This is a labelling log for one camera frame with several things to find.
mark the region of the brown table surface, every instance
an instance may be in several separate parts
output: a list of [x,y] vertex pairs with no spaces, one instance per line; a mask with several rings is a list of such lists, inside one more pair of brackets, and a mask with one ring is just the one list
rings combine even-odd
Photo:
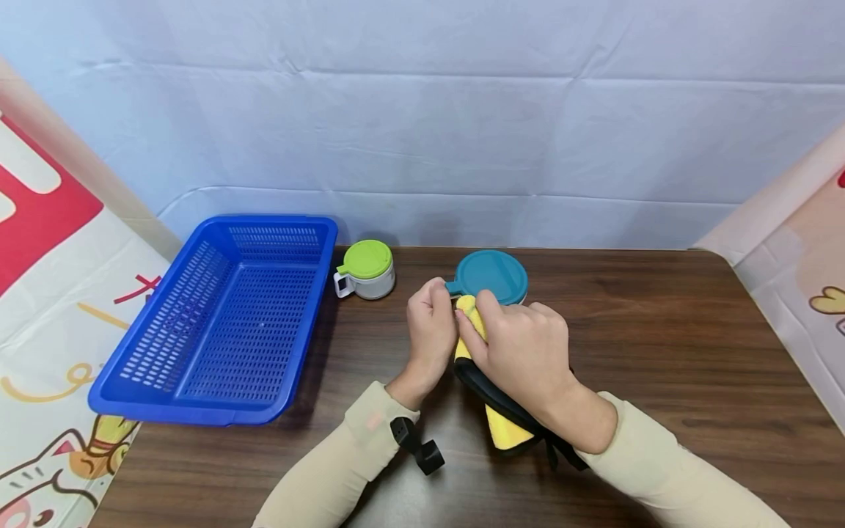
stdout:
[[[281,476],[369,383],[401,370],[407,298],[433,276],[453,276],[468,251],[396,249],[396,289],[377,302],[338,301],[327,286],[296,403],[264,427],[144,424],[92,526],[249,527]],[[569,322],[572,365],[587,386],[640,407],[791,525],[845,523],[845,439],[718,256],[511,252],[528,272],[528,301]],[[449,372],[421,424],[446,466],[426,478],[399,454],[346,525],[654,525],[591,472],[563,461],[552,472],[543,446],[496,455],[481,402]]]

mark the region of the hand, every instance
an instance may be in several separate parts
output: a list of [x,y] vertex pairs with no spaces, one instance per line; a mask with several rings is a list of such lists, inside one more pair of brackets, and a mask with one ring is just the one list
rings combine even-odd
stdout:
[[455,351],[458,331],[445,281],[435,277],[408,300],[411,353],[405,370],[386,389],[404,407],[416,411],[434,388]]
[[577,449],[602,453],[613,440],[616,408],[570,371],[570,333],[564,318],[539,302],[500,306],[487,290],[478,293],[476,308],[487,342],[462,311],[455,314],[478,368],[544,427]]

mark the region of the beige sleeve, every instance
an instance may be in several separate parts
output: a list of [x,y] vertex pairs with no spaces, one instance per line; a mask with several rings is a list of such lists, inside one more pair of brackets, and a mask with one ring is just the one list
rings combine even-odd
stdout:
[[336,528],[361,492],[393,459],[399,446],[390,422],[419,412],[393,400],[373,382],[346,411],[343,423],[299,460],[276,485],[253,528]]
[[605,482],[643,504],[670,528],[788,526],[752,492],[678,444],[645,413],[608,393],[619,422],[601,455],[578,455]]

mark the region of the white cup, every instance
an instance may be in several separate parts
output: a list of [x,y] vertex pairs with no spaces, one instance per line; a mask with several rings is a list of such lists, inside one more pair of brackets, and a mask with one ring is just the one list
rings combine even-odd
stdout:
[[[345,280],[346,285],[341,288],[341,282]],[[343,298],[355,293],[362,299],[374,301],[386,296],[396,286],[396,273],[393,272],[393,263],[378,277],[372,279],[358,279],[348,273],[340,274],[335,272],[335,293]]]

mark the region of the cup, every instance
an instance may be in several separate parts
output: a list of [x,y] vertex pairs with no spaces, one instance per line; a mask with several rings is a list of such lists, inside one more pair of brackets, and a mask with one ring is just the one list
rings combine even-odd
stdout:
[[355,293],[362,299],[374,301],[393,291],[395,285],[393,253],[387,244],[378,240],[352,244],[335,273],[335,293],[340,298]]

